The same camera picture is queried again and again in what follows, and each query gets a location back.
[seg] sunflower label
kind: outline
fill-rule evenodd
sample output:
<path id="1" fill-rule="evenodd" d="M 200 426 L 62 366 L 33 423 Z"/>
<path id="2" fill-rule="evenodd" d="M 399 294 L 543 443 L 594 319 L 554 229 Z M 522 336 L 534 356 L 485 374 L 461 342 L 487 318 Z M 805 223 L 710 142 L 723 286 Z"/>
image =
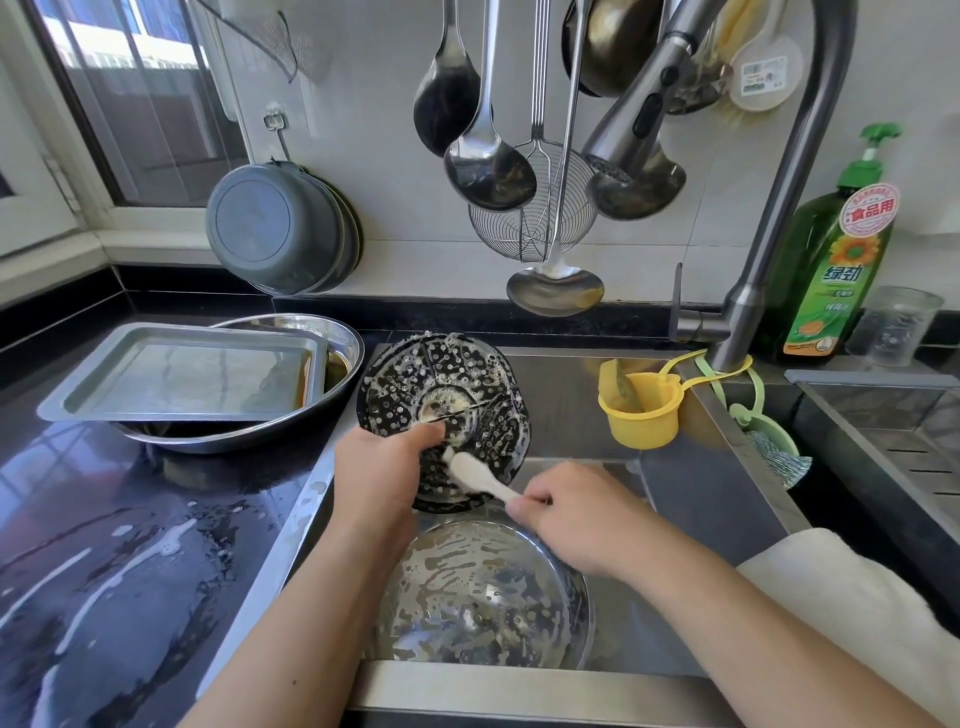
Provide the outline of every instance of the sunflower label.
<path id="1" fill-rule="evenodd" d="M 880 252 L 878 234 L 853 236 L 843 233 L 837 226 L 829 234 L 834 237 L 830 255 L 821 263 L 806 289 L 783 343 L 783 353 L 795 356 L 832 354 L 873 277 L 871 273 Z"/>
<path id="2" fill-rule="evenodd" d="M 878 182 L 854 192 L 840 210 L 840 230 L 850 237 L 877 235 L 891 225 L 900 209 L 900 191 Z"/>

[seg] faucet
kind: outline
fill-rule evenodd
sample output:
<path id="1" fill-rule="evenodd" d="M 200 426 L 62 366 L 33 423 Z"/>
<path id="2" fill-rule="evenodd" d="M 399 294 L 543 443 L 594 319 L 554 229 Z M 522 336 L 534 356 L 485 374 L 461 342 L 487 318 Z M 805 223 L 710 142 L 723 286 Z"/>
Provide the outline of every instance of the faucet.
<path id="1" fill-rule="evenodd" d="M 684 67 L 703 42 L 726 0 L 683 0 L 659 45 L 590 135 L 583 155 L 600 174 L 632 182 L 654 151 L 663 116 Z M 743 272 L 720 313 L 681 308 L 683 265 L 677 265 L 670 338 L 709 344 L 708 364 L 717 372 L 743 365 L 763 316 L 766 286 L 783 232 L 804 191 L 813 159 L 847 75 L 856 35 L 856 0 L 811 0 L 813 59 L 797 119 L 786 142 L 766 207 Z"/>

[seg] yellow strainer cup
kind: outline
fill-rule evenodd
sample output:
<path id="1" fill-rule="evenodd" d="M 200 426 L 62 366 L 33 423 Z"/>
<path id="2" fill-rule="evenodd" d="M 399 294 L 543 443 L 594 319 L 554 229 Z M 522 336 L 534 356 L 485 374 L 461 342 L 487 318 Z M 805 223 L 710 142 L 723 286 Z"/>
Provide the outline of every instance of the yellow strainer cup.
<path id="1" fill-rule="evenodd" d="M 678 375 L 668 374 L 680 362 L 685 359 L 692 359 L 704 352 L 706 352 L 706 349 L 686 353 L 683 356 L 671 359 L 663 365 L 659 372 L 640 372 L 627 375 L 627 379 L 634 385 L 636 394 L 640 397 L 643 412 L 621 412 L 618 409 L 612 409 L 602 397 L 597 396 L 601 409 L 607 413 L 613 439 L 620 445 L 633 449 L 662 448 L 670 443 L 680 430 L 678 411 L 680 403 L 684 400 L 684 392 L 687 389 L 696 384 L 723 379 L 727 376 L 736 376 L 749 369 L 754 363 L 754 360 L 748 356 L 743 366 L 735 372 L 713 376 L 697 376 L 685 382 L 681 382 Z"/>

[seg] window frame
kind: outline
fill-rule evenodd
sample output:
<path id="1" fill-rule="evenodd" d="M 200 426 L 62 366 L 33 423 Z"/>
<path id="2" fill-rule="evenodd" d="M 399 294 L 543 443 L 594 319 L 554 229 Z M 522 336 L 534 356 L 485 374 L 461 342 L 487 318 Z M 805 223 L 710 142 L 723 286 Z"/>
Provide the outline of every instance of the window frame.
<path id="1" fill-rule="evenodd" d="M 0 175 L 12 189 L 0 198 L 0 256 L 80 226 L 45 160 L 4 64 L 0 62 Z"/>
<path id="2" fill-rule="evenodd" d="M 141 244 L 137 242 L 138 233 L 169 232 L 169 243 L 164 238 L 149 235 L 150 247 L 209 251 L 205 239 L 201 242 L 197 235 L 205 230 L 203 208 L 122 206 L 114 202 L 84 133 L 64 97 L 53 65 L 60 63 L 60 59 L 48 57 L 49 52 L 36 36 L 28 11 L 20 3 L 21 0 L 0 0 L 0 48 L 10 49 L 9 56 L 0 60 L 9 62 L 10 74 L 24 97 L 27 112 L 39 135 L 52 148 L 52 157 L 70 180 L 89 228 L 94 232 L 128 232 L 135 247 Z M 187 0 L 187 5 L 202 42 L 213 46 L 206 48 L 206 57 L 217 93 L 228 118 L 233 120 L 236 117 L 248 158 L 252 158 L 243 116 L 236 111 L 232 75 L 223 62 L 220 29 L 198 12 L 191 0 Z M 116 234 L 107 237 L 110 241 L 118 239 Z M 104 246 L 109 255 L 110 245 L 106 239 Z"/>

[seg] human hand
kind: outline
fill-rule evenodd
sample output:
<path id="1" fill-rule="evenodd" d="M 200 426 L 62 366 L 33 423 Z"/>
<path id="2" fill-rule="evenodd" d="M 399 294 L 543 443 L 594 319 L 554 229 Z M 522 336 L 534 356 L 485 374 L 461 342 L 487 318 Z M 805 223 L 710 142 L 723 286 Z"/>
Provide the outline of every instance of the human hand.
<path id="1" fill-rule="evenodd" d="M 532 478 L 507 513 L 574 569 L 621 579 L 636 534 L 659 520 L 607 471 L 571 460 Z"/>
<path id="2" fill-rule="evenodd" d="M 411 507 L 420 453 L 439 445 L 443 423 L 414 425 L 391 437 L 355 427 L 337 443 L 333 515 L 328 530 L 373 539 L 398 561 L 417 535 Z"/>

